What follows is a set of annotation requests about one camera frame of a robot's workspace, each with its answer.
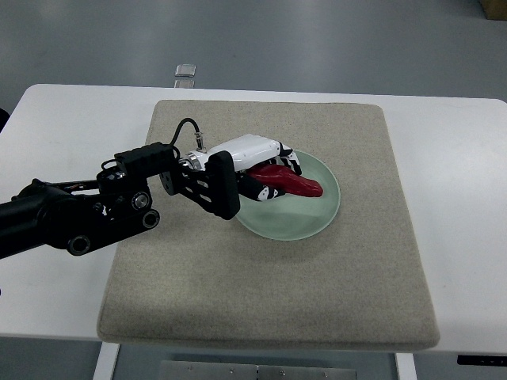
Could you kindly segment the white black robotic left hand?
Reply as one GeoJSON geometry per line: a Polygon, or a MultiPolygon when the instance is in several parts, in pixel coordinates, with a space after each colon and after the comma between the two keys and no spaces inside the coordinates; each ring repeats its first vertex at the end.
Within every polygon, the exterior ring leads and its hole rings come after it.
{"type": "Polygon", "coordinates": [[[214,146],[207,152],[190,151],[186,154],[185,159],[193,169],[205,170],[205,164],[209,158],[221,151],[226,151],[231,155],[238,180],[238,192],[250,200],[266,201],[285,194],[285,190],[263,184],[246,173],[255,165],[282,162],[296,175],[302,174],[299,158],[291,147],[260,135],[247,134],[237,137],[214,146]]]}

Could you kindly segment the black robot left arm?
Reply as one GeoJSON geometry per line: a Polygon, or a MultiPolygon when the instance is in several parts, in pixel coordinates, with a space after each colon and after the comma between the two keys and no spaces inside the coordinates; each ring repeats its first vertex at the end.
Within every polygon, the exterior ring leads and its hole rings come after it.
{"type": "Polygon", "coordinates": [[[1,205],[1,257],[42,245],[82,256],[155,228],[148,178],[169,181],[169,194],[181,194],[205,211],[232,219],[240,209],[231,154],[212,154],[203,170],[180,160],[170,142],[155,142],[115,154],[95,180],[48,183],[38,179],[1,205]]]}

